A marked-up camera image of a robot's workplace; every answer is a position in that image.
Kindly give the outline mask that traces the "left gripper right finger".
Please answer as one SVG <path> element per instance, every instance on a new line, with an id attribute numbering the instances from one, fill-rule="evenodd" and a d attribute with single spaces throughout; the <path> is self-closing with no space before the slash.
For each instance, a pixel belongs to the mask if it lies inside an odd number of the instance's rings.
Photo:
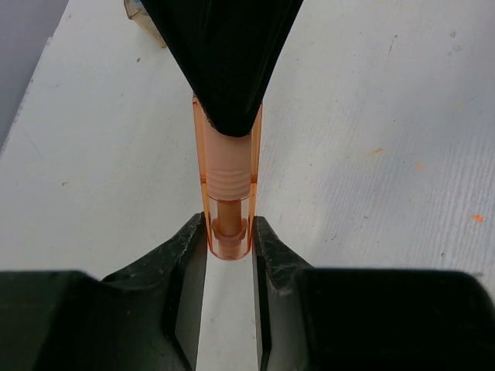
<path id="1" fill-rule="evenodd" d="M 310 268 L 263 216 L 254 218 L 252 265 L 258 368 L 304 370 L 308 351 L 297 279 Z"/>

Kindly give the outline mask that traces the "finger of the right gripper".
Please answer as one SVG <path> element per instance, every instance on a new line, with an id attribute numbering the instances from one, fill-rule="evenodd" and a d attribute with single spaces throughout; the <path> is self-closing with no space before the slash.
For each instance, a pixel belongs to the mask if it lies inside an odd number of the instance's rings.
<path id="1" fill-rule="evenodd" d="M 148 0 L 155 23 L 211 125 L 253 125 L 302 0 Z"/>

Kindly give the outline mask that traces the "orange correction tape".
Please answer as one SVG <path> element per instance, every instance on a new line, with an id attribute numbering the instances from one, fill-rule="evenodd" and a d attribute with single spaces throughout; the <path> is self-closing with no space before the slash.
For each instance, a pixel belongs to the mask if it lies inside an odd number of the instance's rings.
<path id="1" fill-rule="evenodd" d="M 251 251 L 263 108 L 250 133 L 233 138 L 213 128 L 197 97 L 192 102 L 210 252 L 221 260 L 240 260 Z"/>

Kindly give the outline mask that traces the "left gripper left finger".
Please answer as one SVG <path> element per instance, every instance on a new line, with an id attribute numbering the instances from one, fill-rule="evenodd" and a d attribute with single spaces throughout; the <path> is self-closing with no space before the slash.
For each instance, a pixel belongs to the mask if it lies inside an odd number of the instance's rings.
<path id="1" fill-rule="evenodd" d="M 193 215 L 169 240 L 103 282 L 118 290 L 108 370 L 195 370 L 206 278 L 206 220 Z"/>

